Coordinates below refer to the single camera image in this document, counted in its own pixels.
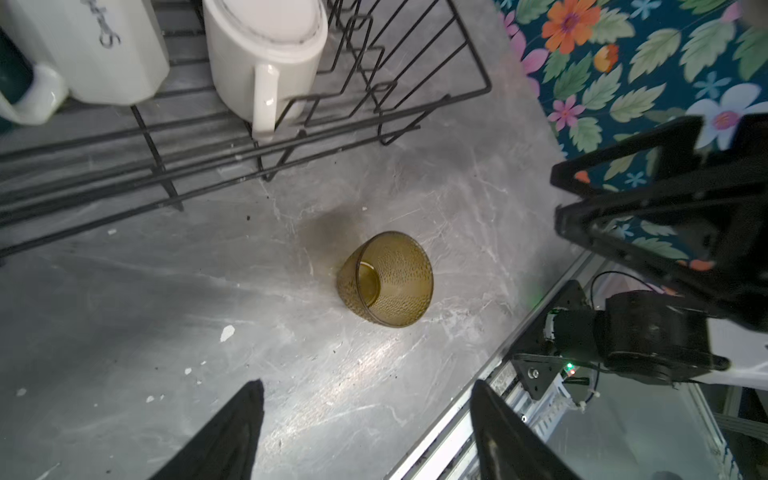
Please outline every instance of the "green leaf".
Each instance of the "green leaf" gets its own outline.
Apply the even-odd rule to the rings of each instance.
[[[673,248],[672,243],[661,242],[657,238],[640,237],[633,240],[632,244],[665,258],[671,258],[672,260],[688,260],[688,255],[686,255],[685,252]]]
[[[651,223],[648,220],[641,220],[640,228],[651,235],[661,235],[662,237],[666,237],[667,235],[677,235],[677,232],[674,231],[672,227],[668,227],[666,225],[656,225],[655,223]]]
[[[691,83],[704,67],[710,67],[717,57],[728,47],[728,42],[736,35],[736,26],[732,22],[719,19],[707,22],[690,33],[690,40],[683,45],[680,65],[683,76]]]
[[[568,136],[579,151],[590,152],[597,150],[603,136],[603,129],[598,125],[597,118],[583,117],[577,120],[576,126],[571,127]]]
[[[577,94],[584,88],[584,84],[589,80],[589,66],[592,64],[592,53],[570,67],[560,75],[560,78],[554,83],[554,97],[565,101],[571,95]]]
[[[555,50],[549,54],[547,63],[544,65],[544,80],[542,83],[547,83],[552,78],[556,78],[559,74],[565,70],[565,65],[571,60],[571,54],[563,55],[559,50]]]
[[[656,174],[656,162],[659,161],[659,147],[651,148],[650,151],[645,154],[645,175],[649,178],[653,178]]]
[[[584,94],[581,96],[581,104],[589,110],[600,110],[603,108],[609,101],[614,99],[616,90],[619,88],[620,76],[621,65],[614,68],[611,73],[600,75],[587,90],[584,90]]]
[[[634,27],[627,21],[629,15],[618,8],[600,11],[600,20],[592,27],[590,43],[614,43],[618,38],[634,37]]]
[[[739,61],[739,76],[747,81],[768,60],[768,30],[750,27],[737,40],[741,45],[733,53]]]
[[[682,5],[680,8],[683,10],[691,10],[694,15],[701,15],[707,13],[715,8],[721,6],[727,0],[681,0]]]
[[[648,35],[648,39],[637,47],[637,53],[629,61],[629,82],[643,73],[651,73],[663,64],[680,47],[680,32],[674,28],[662,28]]]
[[[627,123],[633,118],[640,117],[643,112],[650,110],[654,106],[654,102],[664,91],[667,84],[661,84],[658,87],[653,87],[650,90],[646,90],[645,87],[633,90],[625,95],[621,95],[616,99],[613,105],[611,105],[611,116],[615,121],[622,124]]]
[[[617,158],[616,160],[612,161],[610,167],[608,167],[608,170],[605,172],[603,181],[608,181],[618,174],[622,174],[627,171],[629,166],[632,165],[634,155],[635,154],[627,155],[626,157]]]
[[[658,124],[667,123],[668,121],[682,117],[685,115],[685,110],[679,107],[672,107],[667,110],[649,110],[643,114],[650,121],[655,121]]]
[[[633,134],[615,134],[614,140],[616,140],[617,142],[622,140],[627,140],[629,137],[634,137],[638,133],[639,132],[634,132]]]
[[[515,21],[527,25],[549,9],[554,0],[520,0],[515,9]]]

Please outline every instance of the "amber glass cup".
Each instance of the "amber glass cup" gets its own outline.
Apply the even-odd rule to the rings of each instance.
[[[416,240],[384,232],[349,256],[336,287],[341,300],[362,318],[408,326],[424,315],[432,300],[432,265]]]

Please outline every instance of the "wire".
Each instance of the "wire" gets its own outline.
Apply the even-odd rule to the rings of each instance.
[[[594,385],[591,388],[591,392],[589,392],[589,396],[584,401],[584,403],[589,403],[590,400],[592,400],[592,397],[594,397],[594,392],[598,389],[598,381],[600,381],[600,369],[598,368],[598,373],[594,377]]]
[[[563,383],[566,383],[568,385],[584,385],[589,386],[589,377],[588,376],[572,376],[568,377],[566,379],[563,379]]]
[[[592,281],[589,284],[589,303],[592,306],[592,308],[594,308],[594,281],[597,280],[598,278],[600,278],[603,275],[608,275],[609,273],[618,273],[619,275],[628,276],[631,279],[637,280],[638,282],[640,282],[643,285],[647,286],[648,289],[651,292],[658,293],[651,285],[649,285],[648,283],[644,282],[643,280],[641,280],[640,278],[636,277],[635,275],[631,275],[631,274],[629,274],[627,272],[621,272],[619,270],[605,270],[604,272],[600,272],[597,275],[593,276],[592,277]]]

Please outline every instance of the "floral fabric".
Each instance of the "floral fabric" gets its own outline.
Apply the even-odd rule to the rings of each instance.
[[[704,118],[696,148],[725,150],[741,117],[768,112],[768,30],[733,0],[494,0],[566,158],[675,117]],[[648,185],[655,150],[578,172],[611,191]],[[696,270],[713,264],[674,229],[637,218],[612,233]]]

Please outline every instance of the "dish rack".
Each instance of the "dish rack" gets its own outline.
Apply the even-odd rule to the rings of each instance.
[[[452,0],[323,0],[329,39],[311,94],[269,143],[210,78],[202,4],[154,2],[171,70],[130,107],[65,102],[0,136],[0,258],[246,180],[417,131],[436,108],[488,93]]]

